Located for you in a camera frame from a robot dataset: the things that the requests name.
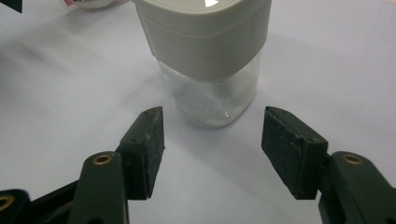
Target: tabletop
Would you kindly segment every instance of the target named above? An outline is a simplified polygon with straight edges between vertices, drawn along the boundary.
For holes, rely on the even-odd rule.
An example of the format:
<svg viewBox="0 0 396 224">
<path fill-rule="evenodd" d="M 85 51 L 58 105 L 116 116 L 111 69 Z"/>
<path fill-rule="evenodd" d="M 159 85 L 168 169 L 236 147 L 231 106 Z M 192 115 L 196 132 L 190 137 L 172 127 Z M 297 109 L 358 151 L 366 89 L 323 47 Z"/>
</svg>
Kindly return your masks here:
<svg viewBox="0 0 396 224">
<path fill-rule="evenodd" d="M 131 223 L 321 223 L 262 152 L 268 105 L 371 160 L 396 186 L 396 2 L 275 0 L 257 95 L 232 124 L 208 128 L 176 109 L 133 2 L 66 11 L 54 0 L 0 6 L 0 189 L 36 199 L 115 150 L 161 105 L 165 151 L 154 193 Z"/>
</svg>

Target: lid top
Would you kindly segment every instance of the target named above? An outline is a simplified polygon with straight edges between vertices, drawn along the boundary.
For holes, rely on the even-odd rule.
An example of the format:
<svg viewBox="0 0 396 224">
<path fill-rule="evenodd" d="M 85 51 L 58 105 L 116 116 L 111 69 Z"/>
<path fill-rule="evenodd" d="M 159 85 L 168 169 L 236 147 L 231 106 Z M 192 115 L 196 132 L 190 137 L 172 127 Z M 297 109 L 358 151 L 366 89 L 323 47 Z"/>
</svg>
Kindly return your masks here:
<svg viewBox="0 0 396 224">
<path fill-rule="evenodd" d="M 207 13 L 222 10 L 241 0 L 146 0 L 152 5 L 161 6 L 181 13 Z"/>
</svg>

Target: transparent container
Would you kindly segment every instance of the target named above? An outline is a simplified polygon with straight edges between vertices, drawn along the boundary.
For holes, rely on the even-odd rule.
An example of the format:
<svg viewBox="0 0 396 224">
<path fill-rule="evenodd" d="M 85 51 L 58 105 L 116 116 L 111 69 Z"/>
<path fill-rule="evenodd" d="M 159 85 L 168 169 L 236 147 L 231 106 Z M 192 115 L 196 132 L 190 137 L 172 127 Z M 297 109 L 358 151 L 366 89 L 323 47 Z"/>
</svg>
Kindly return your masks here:
<svg viewBox="0 0 396 224">
<path fill-rule="evenodd" d="M 220 81 L 200 81 L 184 76 L 158 61 L 176 106 L 211 127 L 233 122 L 248 107 L 257 90 L 259 52 L 239 72 Z"/>
</svg>

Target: screw hole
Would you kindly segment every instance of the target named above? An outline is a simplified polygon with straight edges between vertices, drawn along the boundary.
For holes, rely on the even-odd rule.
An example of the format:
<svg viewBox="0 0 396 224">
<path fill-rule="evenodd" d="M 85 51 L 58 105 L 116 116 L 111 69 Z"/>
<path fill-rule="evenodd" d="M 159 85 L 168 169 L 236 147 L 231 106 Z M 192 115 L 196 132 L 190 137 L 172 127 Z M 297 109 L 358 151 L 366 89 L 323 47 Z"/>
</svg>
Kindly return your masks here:
<svg viewBox="0 0 396 224">
<path fill-rule="evenodd" d="M 343 156 L 344 161 L 354 164 L 354 165 L 362 165 L 363 160 L 360 157 L 354 156 L 354 155 L 344 155 Z"/>
<path fill-rule="evenodd" d="M 93 163 L 96 165 L 103 165 L 110 162 L 112 157 L 110 155 L 100 155 L 93 159 Z"/>
<path fill-rule="evenodd" d="M 387 219 L 385 219 L 385 221 L 387 222 L 387 224 L 396 224 L 396 219 L 391 218 L 391 217 L 387 217 Z"/>
<path fill-rule="evenodd" d="M 103 224 L 103 220 L 99 217 L 95 217 L 88 221 L 87 224 Z"/>
<path fill-rule="evenodd" d="M 14 203 L 14 196 L 8 194 L 8 195 L 0 195 L 0 211 L 5 210 L 8 208 L 10 205 Z"/>
</svg>

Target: white surface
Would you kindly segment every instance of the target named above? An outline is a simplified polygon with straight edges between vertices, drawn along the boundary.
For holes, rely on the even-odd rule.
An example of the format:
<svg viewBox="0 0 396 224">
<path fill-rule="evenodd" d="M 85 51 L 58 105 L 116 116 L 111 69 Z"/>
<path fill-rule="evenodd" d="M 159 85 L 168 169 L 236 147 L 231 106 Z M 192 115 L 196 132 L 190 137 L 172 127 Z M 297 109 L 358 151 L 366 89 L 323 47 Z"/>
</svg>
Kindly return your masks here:
<svg viewBox="0 0 396 224">
<path fill-rule="evenodd" d="M 395 27 L 392 1 L 274 1 L 257 96 L 213 130 L 174 107 L 133 3 L 0 6 L 0 189 L 35 199 L 76 180 L 162 105 L 161 170 L 153 197 L 129 203 L 132 223 L 320 223 L 318 201 L 294 201 L 262 153 L 264 107 L 289 110 L 331 153 L 369 158 L 396 186 Z"/>
</svg>

